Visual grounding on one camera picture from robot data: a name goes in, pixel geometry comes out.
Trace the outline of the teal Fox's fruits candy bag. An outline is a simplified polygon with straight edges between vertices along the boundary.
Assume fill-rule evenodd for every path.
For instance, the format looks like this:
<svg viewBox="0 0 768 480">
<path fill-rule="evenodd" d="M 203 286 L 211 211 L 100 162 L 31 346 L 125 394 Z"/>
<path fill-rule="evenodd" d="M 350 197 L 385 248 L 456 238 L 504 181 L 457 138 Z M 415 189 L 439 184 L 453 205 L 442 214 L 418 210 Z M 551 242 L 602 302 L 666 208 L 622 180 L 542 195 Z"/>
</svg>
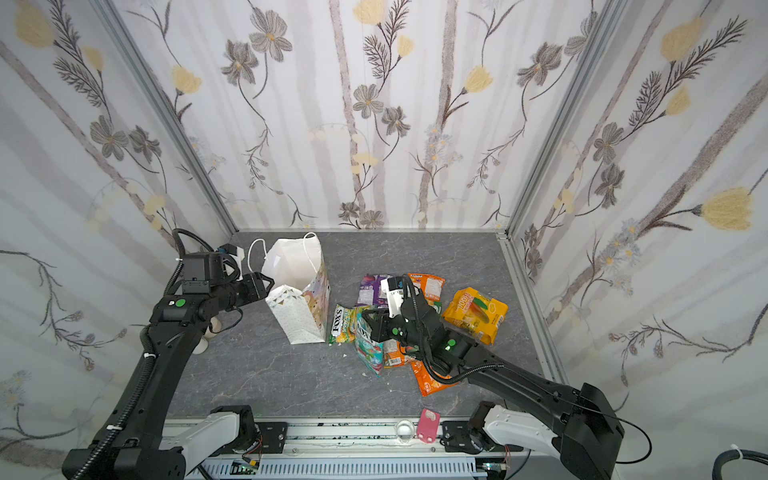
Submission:
<svg viewBox="0 0 768 480">
<path fill-rule="evenodd" d="M 356 325 L 355 348 L 358 356 L 365 365 L 373 371 L 376 376 L 379 376 L 384 368 L 382 344 L 368 338 L 361 319 Z"/>
</svg>

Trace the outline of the green Fox's mango tea bag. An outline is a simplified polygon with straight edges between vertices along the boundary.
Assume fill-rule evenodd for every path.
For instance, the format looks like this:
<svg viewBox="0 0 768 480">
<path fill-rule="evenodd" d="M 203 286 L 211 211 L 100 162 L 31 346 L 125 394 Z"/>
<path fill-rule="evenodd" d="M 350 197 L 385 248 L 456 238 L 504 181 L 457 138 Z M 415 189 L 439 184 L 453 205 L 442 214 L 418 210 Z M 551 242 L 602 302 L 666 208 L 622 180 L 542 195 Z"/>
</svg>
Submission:
<svg viewBox="0 0 768 480">
<path fill-rule="evenodd" d="M 337 304 L 329 323 L 328 343 L 352 343 L 356 339 L 356 325 L 369 305 L 345 307 Z"/>
</svg>

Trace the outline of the orange chips packet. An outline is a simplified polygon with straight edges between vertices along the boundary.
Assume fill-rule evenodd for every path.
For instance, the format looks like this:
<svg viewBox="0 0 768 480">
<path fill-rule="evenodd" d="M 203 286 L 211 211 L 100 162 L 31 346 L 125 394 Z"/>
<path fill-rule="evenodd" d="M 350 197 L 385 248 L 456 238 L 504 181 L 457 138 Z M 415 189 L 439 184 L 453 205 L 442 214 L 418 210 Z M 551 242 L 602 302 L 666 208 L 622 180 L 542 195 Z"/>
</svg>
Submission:
<svg viewBox="0 0 768 480">
<path fill-rule="evenodd" d="M 410 363 L 410 367 L 422 397 L 427 397 L 434 393 L 450 388 L 450 385 L 438 382 L 435 378 L 433 378 L 428 373 L 425 365 L 421 361 L 412 361 Z"/>
</svg>

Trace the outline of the white paper gift bag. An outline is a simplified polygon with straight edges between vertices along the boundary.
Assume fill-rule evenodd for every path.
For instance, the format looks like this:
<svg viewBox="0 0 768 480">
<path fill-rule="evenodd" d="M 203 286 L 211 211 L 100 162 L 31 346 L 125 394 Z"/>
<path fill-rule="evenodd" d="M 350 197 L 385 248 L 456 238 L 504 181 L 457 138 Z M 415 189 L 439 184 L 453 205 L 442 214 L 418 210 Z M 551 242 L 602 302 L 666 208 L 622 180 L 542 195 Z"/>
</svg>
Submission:
<svg viewBox="0 0 768 480">
<path fill-rule="evenodd" d="M 275 282 L 266 303 L 289 343 L 325 342 L 331 287 L 316 233 L 280 238 L 271 246 L 257 238 L 249 245 L 247 263 L 257 245 L 261 246 L 260 272 Z"/>
</svg>

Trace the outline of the orange Savoria snack packet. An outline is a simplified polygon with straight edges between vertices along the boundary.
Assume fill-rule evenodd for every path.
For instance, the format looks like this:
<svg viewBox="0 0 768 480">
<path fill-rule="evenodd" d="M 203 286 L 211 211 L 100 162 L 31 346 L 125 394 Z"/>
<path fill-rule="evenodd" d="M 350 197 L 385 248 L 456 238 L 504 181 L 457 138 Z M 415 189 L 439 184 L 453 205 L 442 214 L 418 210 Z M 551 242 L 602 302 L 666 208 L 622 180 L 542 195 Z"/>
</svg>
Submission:
<svg viewBox="0 0 768 480">
<path fill-rule="evenodd" d="M 405 350 L 401 346 L 400 342 L 395 339 L 390 339 L 382 343 L 383 352 L 383 366 L 386 369 L 396 368 L 404 366 L 414 358 L 405 353 Z"/>
</svg>

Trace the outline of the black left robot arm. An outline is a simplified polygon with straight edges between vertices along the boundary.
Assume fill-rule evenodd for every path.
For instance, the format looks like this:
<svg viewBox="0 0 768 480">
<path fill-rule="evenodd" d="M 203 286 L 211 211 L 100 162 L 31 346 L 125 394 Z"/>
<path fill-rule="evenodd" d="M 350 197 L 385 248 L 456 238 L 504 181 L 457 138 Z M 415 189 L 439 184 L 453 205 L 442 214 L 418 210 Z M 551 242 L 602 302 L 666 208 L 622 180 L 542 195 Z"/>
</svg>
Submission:
<svg viewBox="0 0 768 480">
<path fill-rule="evenodd" d="M 183 370 L 214 316 L 266 299 L 274 285 L 261 273 L 173 284 L 140 332 L 143 352 L 115 409 L 89 446 L 68 452 L 65 478 L 184 478 L 192 462 L 180 447 L 161 447 Z"/>
</svg>

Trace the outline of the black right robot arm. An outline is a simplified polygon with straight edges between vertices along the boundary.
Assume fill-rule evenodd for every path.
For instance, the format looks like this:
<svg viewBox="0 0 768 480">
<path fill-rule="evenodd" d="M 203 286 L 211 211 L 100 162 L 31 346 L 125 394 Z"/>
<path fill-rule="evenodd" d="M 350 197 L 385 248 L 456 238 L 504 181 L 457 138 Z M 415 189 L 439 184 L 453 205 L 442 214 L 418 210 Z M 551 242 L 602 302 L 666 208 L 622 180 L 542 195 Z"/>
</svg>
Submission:
<svg viewBox="0 0 768 480">
<path fill-rule="evenodd" d="M 610 479 L 625 430 L 605 394 L 585 383 L 580 388 L 547 380 L 493 354 L 481 342 L 442 322 L 427 307 L 402 315 L 367 309 L 358 321 L 366 340 L 396 340 L 411 347 L 431 375 L 440 381 L 463 380 L 486 389 L 530 414 L 544 437 L 536 442 L 515 427 L 508 437 L 491 431 L 502 422 L 502 410 L 483 407 L 485 435 L 500 445 L 519 445 L 548 453 L 579 479 Z"/>
</svg>

